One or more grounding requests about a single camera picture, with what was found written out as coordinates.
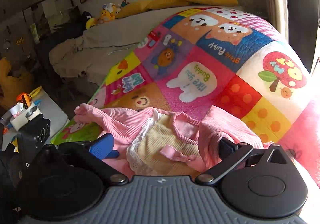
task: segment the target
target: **pink ribbed fabric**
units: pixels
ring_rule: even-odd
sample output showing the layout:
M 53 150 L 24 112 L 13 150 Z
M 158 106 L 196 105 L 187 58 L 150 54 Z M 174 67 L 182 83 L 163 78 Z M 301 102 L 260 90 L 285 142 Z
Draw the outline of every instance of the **pink ribbed fabric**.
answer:
M 77 123 L 95 122 L 104 131 L 111 133 L 114 139 L 122 144 L 131 144 L 138 135 L 146 120 L 152 116 L 154 108 L 149 107 L 141 112 L 127 108 L 97 109 L 88 104 L 81 104 L 75 109 Z
M 199 153 L 207 169 L 218 164 L 219 142 L 225 137 L 234 143 L 246 142 L 263 148 L 260 138 L 244 122 L 225 110 L 211 106 L 199 125 Z
M 96 122 L 105 132 L 113 135 L 114 149 L 120 152 L 120 156 L 117 159 L 103 161 L 131 178 L 134 172 L 126 160 L 126 149 L 136 138 L 147 119 L 152 116 L 154 110 L 153 107 L 148 107 L 140 112 L 127 108 L 100 110 L 88 104 L 81 104 L 75 109 L 74 119 L 77 123 Z M 260 138 L 244 122 L 215 106 L 209 108 L 201 121 L 191 118 L 184 112 L 176 113 L 160 109 L 157 111 L 172 115 L 172 130 L 179 139 L 198 145 L 207 169 L 221 161 L 218 146 L 222 137 L 226 137 L 234 143 L 247 142 L 254 148 L 267 148 L 270 145 L 270 143 L 263 145 Z
M 183 155 L 182 152 L 179 152 L 171 145 L 166 145 L 160 150 L 160 153 L 172 161 L 181 161 L 186 163 L 192 169 L 195 169 L 198 172 L 204 172 L 206 170 L 202 158 L 195 155 Z

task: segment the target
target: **speech bubble print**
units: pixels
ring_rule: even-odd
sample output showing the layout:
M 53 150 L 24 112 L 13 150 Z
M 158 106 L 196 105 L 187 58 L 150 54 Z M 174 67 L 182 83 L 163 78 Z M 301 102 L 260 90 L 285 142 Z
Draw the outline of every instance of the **speech bubble print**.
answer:
M 172 38 L 170 34 L 166 35 L 163 41 L 164 46 L 167 46 L 169 43 L 169 40 Z
M 201 63 L 191 62 L 180 71 L 176 78 L 167 82 L 167 87 L 179 87 L 183 91 L 179 99 L 184 103 L 189 103 L 197 97 L 212 93 L 217 87 L 217 78 Z

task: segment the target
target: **white lace trim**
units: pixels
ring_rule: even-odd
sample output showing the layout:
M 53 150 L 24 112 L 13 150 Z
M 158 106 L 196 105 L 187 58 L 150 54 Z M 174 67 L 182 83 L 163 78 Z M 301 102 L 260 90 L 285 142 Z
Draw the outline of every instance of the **white lace trim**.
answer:
M 154 110 L 152 117 L 147 119 L 145 125 L 141 128 L 140 133 L 133 140 L 132 144 L 127 148 L 127 160 L 129 162 L 129 166 L 137 175 L 160 175 L 140 159 L 137 149 L 139 142 L 144 139 L 146 133 L 151 129 L 151 127 L 153 127 L 153 125 L 160 119 L 161 116 L 161 113 L 159 113 L 157 110 Z

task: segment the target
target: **apple tree print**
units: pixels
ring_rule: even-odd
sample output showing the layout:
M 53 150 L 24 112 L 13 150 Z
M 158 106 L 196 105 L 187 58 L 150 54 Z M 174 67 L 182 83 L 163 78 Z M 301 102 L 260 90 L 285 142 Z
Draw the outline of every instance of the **apple tree print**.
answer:
M 279 81 L 286 87 L 280 89 L 284 98 L 292 95 L 290 88 L 301 88 L 306 85 L 307 79 L 299 66 L 287 55 L 275 51 L 267 54 L 263 59 L 263 69 L 258 76 L 266 82 L 272 82 L 270 91 L 275 92 Z

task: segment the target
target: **cream knit fabric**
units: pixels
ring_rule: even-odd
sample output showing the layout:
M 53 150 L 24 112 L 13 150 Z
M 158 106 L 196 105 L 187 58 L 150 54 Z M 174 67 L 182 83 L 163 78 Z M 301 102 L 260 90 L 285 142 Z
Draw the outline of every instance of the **cream knit fabric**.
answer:
M 168 115 L 162 115 L 145 134 L 137 147 L 137 154 L 146 165 L 160 175 L 191 175 L 195 178 L 200 174 L 186 163 L 169 160 L 160 154 L 160 150 L 167 144 L 183 155 L 200 157 L 197 144 L 186 143 L 175 136 L 172 130 L 172 116 Z

